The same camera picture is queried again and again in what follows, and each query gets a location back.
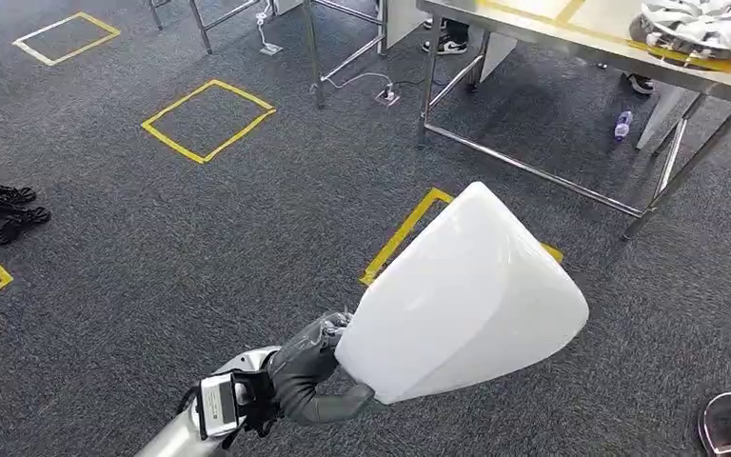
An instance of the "stainless steel table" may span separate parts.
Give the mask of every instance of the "stainless steel table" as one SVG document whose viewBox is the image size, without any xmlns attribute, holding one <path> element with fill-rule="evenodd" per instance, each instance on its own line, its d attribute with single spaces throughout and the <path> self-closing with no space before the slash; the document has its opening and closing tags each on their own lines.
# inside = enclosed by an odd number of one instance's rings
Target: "stainless steel table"
<svg viewBox="0 0 731 457">
<path fill-rule="evenodd" d="M 161 18 L 158 16 L 158 9 L 163 7 L 164 5 L 168 4 L 172 0 L 147 0 L 147 4 L 149 6 L 149 10 L 152 12 L 152 20 L 155 21 L 155 25 L 158 27 L 158 30 L 164 29 L 164 24 L 161 22 Z M 200 31 L 200 38 L 203 39 L 203 47 L 206 48 L 206 53 L 212 54 L 214 53 L 214 50 L 211 48 L 211 41 L 208 39 L 208 31 L 211 29 L 214 29 L 215 27 L 219 26 L 220 24 L 226 22 L 228 19 L 236 16 L 240 12 L 247 10 L 248 8 L 256 5 L 259 3 L 260 0 L 246 0 L 245 3 L 242 5 L 234 8 L 233 10 L 223 14 L 219 18 L 209 22 L 208 24 L 203 21 L 203 16 L 200 13 L 200 9 L 197 6 L 196 0 L 189 0 L 189 6 L 191 7 L 191 12 L 194 14 L 194 20 L 197 22 L 197 29 Z M 276 6 L 273 2 L 273 0 L 266 0 L 267 3 L 270 5 L 270 15 L 275 16 L 276 15 Z"/>
<path fill-rule="evenodd" d="M 443 17 L 484 30 L 484 38 L 478 55 L 435 96 L 432 93 L 432 84 L 436 53 L 429 54 L 425 72 L 422 113 L 418 127 L 419 145 L 424 143 L 425 133 L 430 130 L 628 214 L 634 217 L 635 221 L 624 232 L 622 236 L 624 240 L 630 239 L 643 224 L 654 216 L 655 211 L 665 202 L 665 199 L 682 186 L 693 168 L 703 161 L 716 148 L 722 137 L 731 130 L 730 114 L 694 153 L 687 164 L 676 175 L 671 176 L 685 128 L 703 100 L 711 96 L 731 101 L 731 67 L 728 68 L 727 62 L 690 59 L 668 50 L 648 49 L 645 45 L 632 41 L 629 38 L 629 25 L 640 11 L 641 0 L 614 2 L 609 0 L 417 0 L 416 6 L 419 10 L 426 11 L 433 16 L 431 43 L 438 42 Z M 589 61 L 604 62 L 617 69 L 649 76 L 674 86 L 691 89 L 699 94 L 664 141 L 666 143 L 670 138 L 671 147 L 665 154 L 665 162 L 654 197 L 645 209 L 630 207 L 561 176 L 536 169 L 509 155 L 480 145 L 430 122 L 431 110 L 460 81 L 466 78 L 467 83 L 473 89 L 477 87 L 488 36 L 492 31 L 563 50 Z M 705 67 L 715 70 L 692 70 L 686 66 L 663 61 L 663 57 L 675 61 L 682 59 L 696 65 L 697 68 Z M 660 145 L 656 149 L 655 154 L 660 152 L 662 146 L 664 145 Z"/>
</svg>

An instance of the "black sneaker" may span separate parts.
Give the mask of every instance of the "black sneaker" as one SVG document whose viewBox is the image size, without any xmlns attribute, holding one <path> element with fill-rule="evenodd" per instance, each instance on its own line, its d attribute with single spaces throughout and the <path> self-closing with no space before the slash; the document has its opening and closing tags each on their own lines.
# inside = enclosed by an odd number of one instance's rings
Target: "black sneaker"
<svg viewBox="0 0 731 457">
<path fill-rule="evenodd" d="M 457 42 L 449 35 L 442 35 L 439 38 L 439 55 L 450 55 L 450 54 L 463 54 L 469 49 L 469 42 L 464 40 L 463 42 Z M 422 50 L 430 52 L 430 42 L 425 41 L 422 43 Z"/>
<path fill-rule="evenodd" d="M 634 89 L 635 92 L 642 93 L 643 95 L 651 95 L 654 93 L 654 81 L 652 81 L 651 78 L 630 73 L 626 76 L 626 79 L 629 80 L 629 83 L 631 83 L 632 89 Z"/>
<path fill-rule="evenodd" d="M 431 30 L 433 28 L 433 19 L 427 19 L 422 23 L 422 27 L 425 28 L 425 30 Z M 442 30 L 446 29 L 446 19 L 442 19 Z"/>
</svg>

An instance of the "person's leg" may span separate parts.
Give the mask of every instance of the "person's leg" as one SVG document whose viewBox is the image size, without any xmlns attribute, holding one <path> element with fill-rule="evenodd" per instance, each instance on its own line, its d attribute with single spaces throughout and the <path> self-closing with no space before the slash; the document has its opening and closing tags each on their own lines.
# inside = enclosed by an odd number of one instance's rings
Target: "person's leg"
<svg viewBox="0 0 731 457">
<path fill-rule="evenodd" d="M 422 23 L 422 26 L 425 28 L 425 30 L 432 29 L 433 28 L 433 18 L 430 17 L 430 18 L 425 19 L 425 21 Z M 442 19 L 442 30 L 446 30 L 446 18 Z"/>
<path fill-rule="evenodd" d="M 425 52 L 430 52 L 430 42 L 422 44 Z M 469 25 L 458 21 L 447 20 L 445 33 L 439 38 L 438 53 L 440 55 L 463 54 L 469 49 Z"/>
</svg>

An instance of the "plastic bottle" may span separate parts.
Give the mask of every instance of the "plastic bottle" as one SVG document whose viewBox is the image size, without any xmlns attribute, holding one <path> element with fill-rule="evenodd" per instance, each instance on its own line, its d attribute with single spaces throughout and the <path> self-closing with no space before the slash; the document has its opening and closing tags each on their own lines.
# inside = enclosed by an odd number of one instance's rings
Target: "plastic bottle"
<svg viewBox="0 0 731 457">
<path fill-rule="evenodd" d="M 629 134 L 629 126 L 632 124 L 632 111 L 624 111 L 618 116 L 618 125 L 615 126 L 615 139 L 623 141 Z"/>
</svg>

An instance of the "black cord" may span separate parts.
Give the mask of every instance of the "black cord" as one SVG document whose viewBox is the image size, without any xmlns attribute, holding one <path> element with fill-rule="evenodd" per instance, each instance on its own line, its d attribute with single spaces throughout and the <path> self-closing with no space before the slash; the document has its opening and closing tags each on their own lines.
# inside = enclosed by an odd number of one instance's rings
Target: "black cord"
<svg viewBox="0 0 731 457">
<path fill-rule="evenodd" d="M 181 403 L 178 404 L 178 409 L 175 411 L 175 414 L 180 414 L 184 411 L 184 409 L 187 408 L 189 402 L 197 395 L 197 392 L 200 390 L 200 383 L 195 383 L 189 387 L 189 389 L 184 393 L 184 396 L 181 397 Z"/>
<path fill-rule="evenodd" d="M 409 80 L 408 81 L 397 81 L 397 82 L 393 83 L 393 85 L 399 86 L 400 84 L 407 84 L 409 86 L 419 86 L 424 81 L 425 81 L 424 79 L 421 79 L 419 81 L 409 81 Z M 447 83 L 442 83 L 442 82 L 436 81 L 435 78 L 433 78 L 433 84 L 435 84 L 436 86 L 446 86 L 447 85 Z"/>
</svg>

